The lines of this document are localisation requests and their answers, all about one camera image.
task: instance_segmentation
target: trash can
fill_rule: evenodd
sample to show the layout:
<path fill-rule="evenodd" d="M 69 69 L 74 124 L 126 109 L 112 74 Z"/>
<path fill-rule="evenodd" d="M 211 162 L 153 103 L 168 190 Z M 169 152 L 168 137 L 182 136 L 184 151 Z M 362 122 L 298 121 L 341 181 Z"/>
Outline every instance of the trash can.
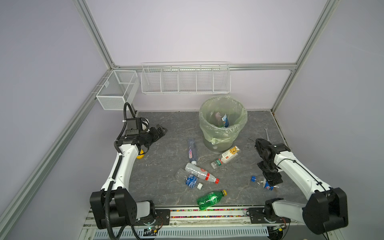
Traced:
<path fill-rule="evenodd" d="M 217 115 L 227 115 L 228 127 L 218 127 Z M 230 96 L 212 97 L 205 101 L 199 111 L 200 128 L 205 146 L 215 152 L 229 149 L 248 119 L 244 106 Z"/>

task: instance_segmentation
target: white wire basket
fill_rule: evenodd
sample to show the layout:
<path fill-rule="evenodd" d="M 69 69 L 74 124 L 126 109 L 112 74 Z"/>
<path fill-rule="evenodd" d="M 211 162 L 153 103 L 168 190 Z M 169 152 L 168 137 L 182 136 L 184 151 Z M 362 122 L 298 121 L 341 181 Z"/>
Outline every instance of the white wire basket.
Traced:
<path fill-rule="evenodd" d="M 105 110 L 123 110 L 124 103 L 132 103 L 140 81 L 136 71 L 113 70 L 96 97 Z"/>
<path fill-rule="evenodd" d="M 227 94 L 231 92 L 229 63 L 143 63 L 144 94 Z"/>

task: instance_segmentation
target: wrench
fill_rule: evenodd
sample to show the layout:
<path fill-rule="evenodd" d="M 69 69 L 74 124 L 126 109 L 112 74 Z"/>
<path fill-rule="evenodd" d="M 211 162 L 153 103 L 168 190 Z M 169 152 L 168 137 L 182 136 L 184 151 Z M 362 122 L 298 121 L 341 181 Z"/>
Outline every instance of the wrench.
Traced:
<path fill-rule="evenodd" d="M 265 133 L 266 133 L 266 140 L 269 142 L 268 128 L 265 127 L 264 130 L 265 130 Z"/>

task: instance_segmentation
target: table surface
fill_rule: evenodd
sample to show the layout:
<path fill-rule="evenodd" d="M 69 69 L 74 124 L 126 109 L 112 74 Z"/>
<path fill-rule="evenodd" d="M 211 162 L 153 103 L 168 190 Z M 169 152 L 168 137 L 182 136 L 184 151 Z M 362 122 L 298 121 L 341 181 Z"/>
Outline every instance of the table surface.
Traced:
<path fill-rule="evenodd" d="M 167 134 L 152 144 L 144 158 L 136 159 L 129 181 L 129 193 L 135 201 L 152 200 L 156 206 L 196 205 L 196 199 L 214 190 L 225 189 L 228 193 L 218 205 L 264 205 L 266 200 L 276 197 L 288 201 L 306 203 L 301 190 L 282 173 L 283 183 L 272 191 L 251 181 L 252 176 L 262 175 L 257 163 L 262 161 L 255 149 L 255 139 L 264 138 L 268 128 L 271 143 L 283 139 L 269 111 L 249 111 L 248 121 L 234 142 L 241 150 L 239 157 L 216 169 L 210 165 L 219 154 L 208 150 L 203 143 L 203 132 L 199 126 L 198 112 L 142 112 L 150 126 L 161 124 Z M 175 178 L 179 168 L 189 162 L 187 139 L 194 138 L 197 145 L 197 166 L 220 179 L 219 184 L 200 179 L 201 190 L 189 188 Z"/>

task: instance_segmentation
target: perforated metal strip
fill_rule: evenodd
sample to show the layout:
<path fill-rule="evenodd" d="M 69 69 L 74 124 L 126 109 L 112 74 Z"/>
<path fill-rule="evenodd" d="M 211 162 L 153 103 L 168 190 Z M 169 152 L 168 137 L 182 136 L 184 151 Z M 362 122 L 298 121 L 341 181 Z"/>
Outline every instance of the perforated metal strip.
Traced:
<path fill-rule="evenodd" d="M 143 237 L 143 228 L 136 230 L 140 238 Z M 162 228 L 156 238 L 225 238 L 225 237 L 266 237 L 268 236 L 267 227 L 243 226 L 243 227 L 175 227 Z M 131 228 L 127 227 L 121 240 L 134 239 Z M 96 230 L 93 239 L 109 239 L 105 229 Z"/>

